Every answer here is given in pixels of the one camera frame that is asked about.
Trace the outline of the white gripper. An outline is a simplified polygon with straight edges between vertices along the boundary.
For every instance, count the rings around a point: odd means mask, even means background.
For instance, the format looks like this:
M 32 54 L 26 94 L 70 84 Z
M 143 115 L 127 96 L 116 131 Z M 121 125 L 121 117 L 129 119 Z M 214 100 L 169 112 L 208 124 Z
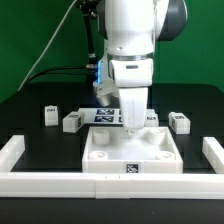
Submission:
M 123 127 L 141 130 L 146 119 L 148 87 L 152 85 L 153 60 L 111 60 L 110 74 L 118 88 Z

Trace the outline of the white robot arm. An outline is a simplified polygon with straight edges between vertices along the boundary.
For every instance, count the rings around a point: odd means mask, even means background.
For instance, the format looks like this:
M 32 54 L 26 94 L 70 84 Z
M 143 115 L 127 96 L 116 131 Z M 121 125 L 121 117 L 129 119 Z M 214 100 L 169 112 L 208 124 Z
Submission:
M 185 0 L 101 0 L 97 13 L 104 55 L 94 82 L 96 97 L 103 106 L 117 97 L 123 127 L 140 130 L 145 126 L 155 45 L 183 31 L 188 19 Z

